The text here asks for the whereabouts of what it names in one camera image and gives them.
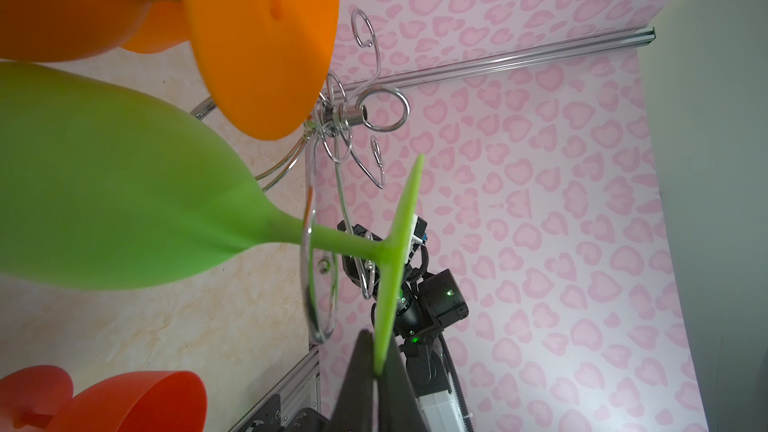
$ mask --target gray wall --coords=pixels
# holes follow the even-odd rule
[[[768,430],[768,0],[673,0],[640,51],[711,430]]]

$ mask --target beige marble floor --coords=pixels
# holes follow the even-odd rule
[[[118,49],[56,67],[184,110],[208,97],[188,44],[151,56]],[[271,166],[298,137],[260,142],[218,111],[205,123],[253,172]],[[302,161],[295,169],[267,195],[301,216]],[[307,352],[298,254],[293,245],[260,245],[196,277],[126,292],[80,292],[0,274],[0,377],[54,364],[80,391],[132,370],[192,370],[208,392],[206,431],[228,430]]]

